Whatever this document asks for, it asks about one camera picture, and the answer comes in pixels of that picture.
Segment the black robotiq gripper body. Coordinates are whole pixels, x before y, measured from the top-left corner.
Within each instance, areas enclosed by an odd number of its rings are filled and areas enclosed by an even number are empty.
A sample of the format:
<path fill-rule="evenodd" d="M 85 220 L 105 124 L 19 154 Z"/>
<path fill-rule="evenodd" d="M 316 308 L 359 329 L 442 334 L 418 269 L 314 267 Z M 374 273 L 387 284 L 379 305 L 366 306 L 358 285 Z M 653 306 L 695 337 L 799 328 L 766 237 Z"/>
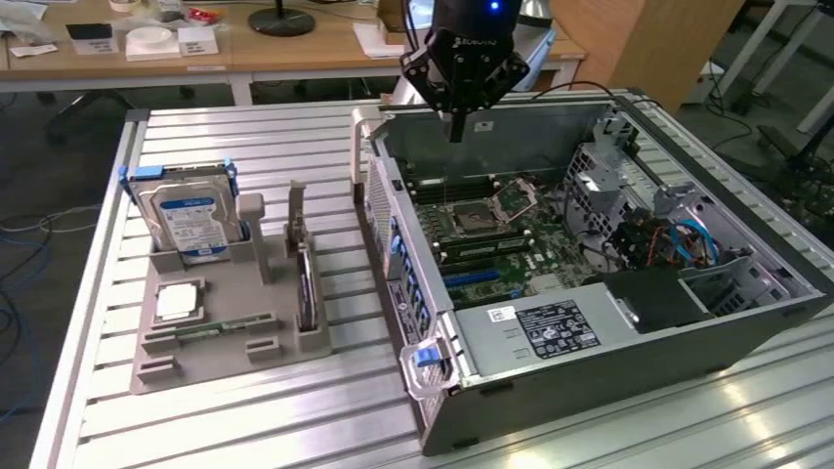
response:
<path fill-rule="evenodd" d="M 514 30 L 520 7 L 519 1 L 434 3 L 426 47 L 450 85 L 452 107 L 459 108 L 462 66 L 483 55 L 502 60 L 515 52 Z"/>

